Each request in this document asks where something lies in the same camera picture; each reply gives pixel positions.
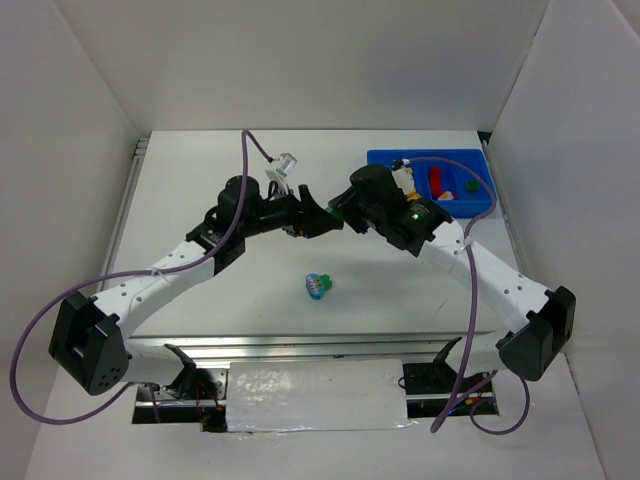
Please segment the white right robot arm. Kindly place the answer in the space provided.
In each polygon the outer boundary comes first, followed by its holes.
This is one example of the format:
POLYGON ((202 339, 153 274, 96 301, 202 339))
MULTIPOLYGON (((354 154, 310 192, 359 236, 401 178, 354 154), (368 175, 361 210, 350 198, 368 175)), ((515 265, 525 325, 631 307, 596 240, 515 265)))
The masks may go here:
POLYGON ((434 360, 441 377, 508 370, 539 380, 571 337, 575 295, 527 278, 472 240, 469 228, 435 202, 409 198, 398 184, 406 178, 403 169, 365 165, 326 207, 300 186, 302 232, 313 238, 345 225, 358 233, 373 229, 395 248, 448 273, 498 316, 501 329, 446 344, 434 360))

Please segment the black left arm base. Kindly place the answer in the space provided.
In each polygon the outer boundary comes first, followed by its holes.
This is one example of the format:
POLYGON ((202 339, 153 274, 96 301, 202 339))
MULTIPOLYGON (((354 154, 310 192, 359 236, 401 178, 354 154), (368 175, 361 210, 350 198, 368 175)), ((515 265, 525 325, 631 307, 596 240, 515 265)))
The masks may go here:
POLYGON ((226 433, 228 368, 198 368, 180 387, 143 385, 136 392, 134 425, 193 424, 202 432, 226 433))

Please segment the red lego brick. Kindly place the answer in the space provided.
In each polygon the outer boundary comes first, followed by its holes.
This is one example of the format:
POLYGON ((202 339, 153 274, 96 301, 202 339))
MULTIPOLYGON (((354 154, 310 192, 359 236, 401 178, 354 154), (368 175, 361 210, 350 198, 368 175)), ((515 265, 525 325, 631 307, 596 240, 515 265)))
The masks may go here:
POLYGON ((443 193, 442 170, 439 167, 429 168, 429 188, 433 199, 438 199, 443 193))

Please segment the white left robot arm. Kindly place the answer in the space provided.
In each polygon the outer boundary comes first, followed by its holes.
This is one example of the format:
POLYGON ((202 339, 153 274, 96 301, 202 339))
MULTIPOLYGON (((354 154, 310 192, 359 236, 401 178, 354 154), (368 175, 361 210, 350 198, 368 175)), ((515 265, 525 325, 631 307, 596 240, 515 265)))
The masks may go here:
POLYGON ((134 275, 92 297, 79 291, 67 296, 59 308, 49 353, 92 396, 119 382, 177 387, 195 372, 194 361, 170 344, 130 345, 128 340, 139 326, 230 266, 244 253, 248 237, 282 229, 310 239, 341 226, 341 220, 317 204, 305 185, 297 194, 267 200, 255 179, 233 177, 204 220, 148 274, 134 275))

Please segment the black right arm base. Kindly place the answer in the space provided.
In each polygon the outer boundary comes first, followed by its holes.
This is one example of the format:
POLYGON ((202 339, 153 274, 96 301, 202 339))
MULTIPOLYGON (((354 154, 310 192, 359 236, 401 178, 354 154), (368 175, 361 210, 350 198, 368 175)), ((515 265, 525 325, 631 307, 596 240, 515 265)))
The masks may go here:
MULTIPOLYGON (((432 363, 404 363, 402 367, 403 375, 398 380, 398 385, 406 395, 408 418, 435 418, 448 401, 454 379, 449 381, 438 378, 432 363)), ((491 383, 463 400, 449 411, 449 415, 467 417, 475 405, 477 415, 498 414, 491 383)))

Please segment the green curved lego brick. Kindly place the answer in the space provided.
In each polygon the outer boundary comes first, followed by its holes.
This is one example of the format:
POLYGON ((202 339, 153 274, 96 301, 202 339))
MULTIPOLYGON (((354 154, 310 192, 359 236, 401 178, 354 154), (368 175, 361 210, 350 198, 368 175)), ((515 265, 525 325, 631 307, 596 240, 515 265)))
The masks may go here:
POLYGON ((331 206, 327 206, 326 207, 326 211, 329 214, 331 214, 335 219, 337 219, 337 220, 339 220, 341 222, 344 221, 342 214, 338 210, 336 210, 335 208, 333 208, 331 206))

